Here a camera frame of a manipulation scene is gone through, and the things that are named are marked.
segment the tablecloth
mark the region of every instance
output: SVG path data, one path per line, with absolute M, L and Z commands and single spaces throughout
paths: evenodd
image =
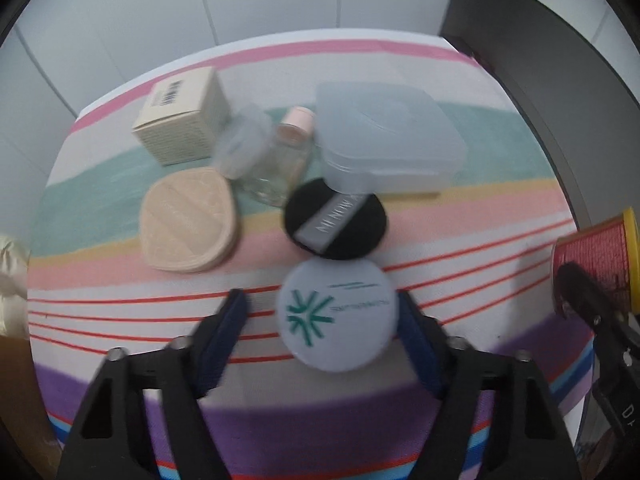
M 373 364 L 326 374 L 294 359 L 277 334 L 274 298 L 308 254 L 289 242 L 280 211 L 236 191 L 242 236 L 219 267 L 179 275 L 143 263 L 138 211 L 163 175 L 131 125 L 153 83 L 215 66 L 233 110 L 254 102 L 277 120 L 314 107 L 323 81 L 405 84 L 427 91 L 468 146 L 453 186 L 438 195 L 383 196 L 389 229 L 370 256 L 425 314 L 477 348 L 532 352 L 567 413 L 591 384 L 591 333 L 553 314 L 549 258 L 575 229 L 538 142 L 502 88 L 442 38 L 324 30 L 239 41 L 169 63 L 82 112 L 51 172 L 33 233 L 29 324 L 44 403 L 64 442 L 105 352 L 143 352 L 189 333 L 227 290 L 252 309 L 223 375 L 201 407 L 234 478 L 404 478 L 438 403 L 417 383 L 399 341 Z M 307 178 L 318 176 L 316 160 Z M 159 398 L 146 396 L 156 457 L 177 478 Z M 488 434 L 490 395 L 478 406 L 463 478 L 474 478 Z

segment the small box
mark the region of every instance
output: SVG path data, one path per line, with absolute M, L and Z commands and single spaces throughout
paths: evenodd
M 206 66 L 156 83 L 133 133 L 163 166 L 211 156 L 230 117 L 218 74 Z

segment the blue gripper pad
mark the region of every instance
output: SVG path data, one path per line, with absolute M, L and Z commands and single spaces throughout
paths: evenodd
M 218 386 L 248 311 L 247 295 L 243 290 L 233 288 L 218 312 L 204 318 L 191 334 L 190 383 L 196 398 Z
M 398 336 L 418 379 L 436 398 L 447 389 L 450 364 L 447 335 L 433 317 L 422 314 L 408 292 L 398 292 Z

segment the barcode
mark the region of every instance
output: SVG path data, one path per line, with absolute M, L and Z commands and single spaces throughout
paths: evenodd
M 170 105 L 175 101 L 175 97 L 178 95 L 178 90 L 180 89 L 180 85 L 182 84 L 182 80 L 175 81 L 169 85 L 166 93 L 162 97 L 162 101 L 160 106 Z

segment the yellow spool rim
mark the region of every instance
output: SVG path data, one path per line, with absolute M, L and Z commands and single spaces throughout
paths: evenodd
M 629 258 L 629 287 L 631 288 L 631 310 L 640 314 L 640 257 L 638 253 L 638 224 L 632 208 L 622 213 L 625 223 L 626 254 Z

